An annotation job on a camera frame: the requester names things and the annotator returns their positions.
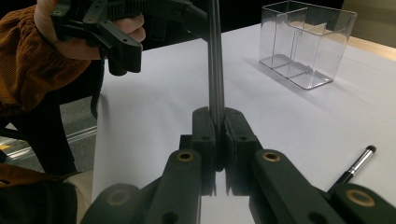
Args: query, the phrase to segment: metal rod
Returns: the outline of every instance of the metal rod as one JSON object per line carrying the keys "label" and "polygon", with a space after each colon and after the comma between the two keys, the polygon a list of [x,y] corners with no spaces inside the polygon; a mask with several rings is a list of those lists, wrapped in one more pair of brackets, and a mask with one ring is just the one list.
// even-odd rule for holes
{"label": "metal rod", "polygon": [[221,55],[221,29],[219,18],[219,0],[209,0],[207,8],[209,22],[209,114],[216,128],[216,135],[221,134],[224,121],[224,84]]}

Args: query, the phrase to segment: black pants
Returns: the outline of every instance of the black pants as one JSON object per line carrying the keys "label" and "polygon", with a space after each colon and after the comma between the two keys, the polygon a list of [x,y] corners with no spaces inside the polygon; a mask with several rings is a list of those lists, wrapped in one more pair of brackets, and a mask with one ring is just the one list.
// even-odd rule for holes
{"label": "black pants", "polygon": [[8,118],[27,138],[46,173],[66,175],[77,171],[64,133],[60,105],[95,94],[102,84],[102,69],[101,61],[92,61],[75,81],[48,92],[34,110]]}

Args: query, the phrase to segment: white tabletop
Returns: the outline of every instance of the white tabletop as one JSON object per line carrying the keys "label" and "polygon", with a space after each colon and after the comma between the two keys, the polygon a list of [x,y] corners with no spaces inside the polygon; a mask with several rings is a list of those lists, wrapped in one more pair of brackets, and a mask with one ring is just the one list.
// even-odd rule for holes
{"label": "white tabletop", "polygon": [[[284,153],[327,190],[369,145],[377,152],[351,180],[396,205],[396,62],[347,47],[335,81],[304,91],[264,67],[260,25],[222,36],[225,104],[244,113],[262,146]],[[116,183],[142,188],[161,176],[192,111],[208,106],[206,42],[143,52],[142,72],[105,75],[93,195]],[[253,223],[248,198],[204,197],[201,223]]]}

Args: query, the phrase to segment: brown sleeve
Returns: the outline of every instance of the brown sleeve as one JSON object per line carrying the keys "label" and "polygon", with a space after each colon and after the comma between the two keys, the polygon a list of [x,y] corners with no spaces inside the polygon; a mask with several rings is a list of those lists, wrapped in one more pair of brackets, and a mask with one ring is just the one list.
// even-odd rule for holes
{"label": "brown sleeve", "polygon": [[41,37],[35,6],[0,20],[0,117],[28,112],[49,91],[76,79],[91,61],[65,58]]}

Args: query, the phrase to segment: clear plastic container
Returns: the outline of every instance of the clear plastic container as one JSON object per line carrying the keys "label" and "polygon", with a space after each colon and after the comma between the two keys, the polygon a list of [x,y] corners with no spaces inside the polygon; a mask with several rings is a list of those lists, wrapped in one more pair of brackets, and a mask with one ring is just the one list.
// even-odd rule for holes
{"label": "clear plastic container", "polygon": [[295,1],[264,6],[260,62],[306,90],[330,83],[357,16]]}

